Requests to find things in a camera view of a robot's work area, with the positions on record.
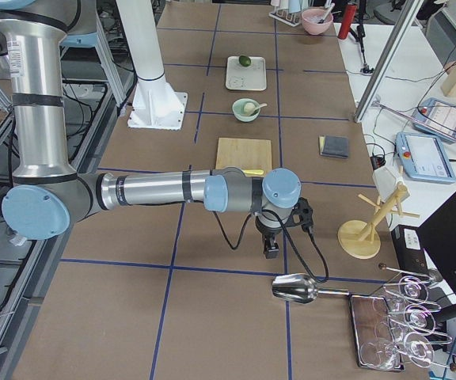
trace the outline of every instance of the wooden block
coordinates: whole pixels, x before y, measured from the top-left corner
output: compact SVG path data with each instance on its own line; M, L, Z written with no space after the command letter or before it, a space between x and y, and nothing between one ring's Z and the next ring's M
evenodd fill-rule
M270 140L228 139L218 140L215 168L234 166L242 170L263 170L263 174L247 173L248 176L267 175L272 170L272 144Z

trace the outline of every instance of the red bottle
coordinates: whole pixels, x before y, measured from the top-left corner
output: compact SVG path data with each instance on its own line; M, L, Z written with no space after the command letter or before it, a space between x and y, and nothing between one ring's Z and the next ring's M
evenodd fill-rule
M355 19L355 13L356 4L354 2L349 2L346 5L344 17L342 17L342 24L340 24L339 35L337 36L340 40L346 40L346 37L349 33L349 29L351 28L352 22Z

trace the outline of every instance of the metal scoop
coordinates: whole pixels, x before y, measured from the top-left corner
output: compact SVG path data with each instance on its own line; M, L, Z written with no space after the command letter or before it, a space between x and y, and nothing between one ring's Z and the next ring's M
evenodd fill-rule
M272 293L278 298L297 303L312 302L318 295L349 295L349 291L346 289L318 287L316 281L304 273L278 275L272 281Z

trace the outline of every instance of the blue joint cap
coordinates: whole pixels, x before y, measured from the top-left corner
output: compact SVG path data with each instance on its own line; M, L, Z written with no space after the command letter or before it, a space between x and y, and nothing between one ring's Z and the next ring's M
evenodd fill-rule
M209 211L226 211L228 208L228 185L223 176L207 177L205 180L203 205Z
M65 48L94 48L98 43L97 33L77 34L73 36L66 36L61 41L61 46Z
M300 179L288 169L274 169L263 179L263 193L280 208L292 208L297 204L301 189Z
M30 6L36 0L0 0L0 10L18 10Z
M67 207L46 188L22 184L3 198L2 211L12 230L31 240L62 234L70 225Z

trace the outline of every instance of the white pillar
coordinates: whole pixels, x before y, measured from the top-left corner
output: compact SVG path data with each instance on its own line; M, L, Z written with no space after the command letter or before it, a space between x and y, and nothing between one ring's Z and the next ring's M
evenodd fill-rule
M181 129L188 95L166 81L150 0L117 0L117 6L139 76L127 125Z

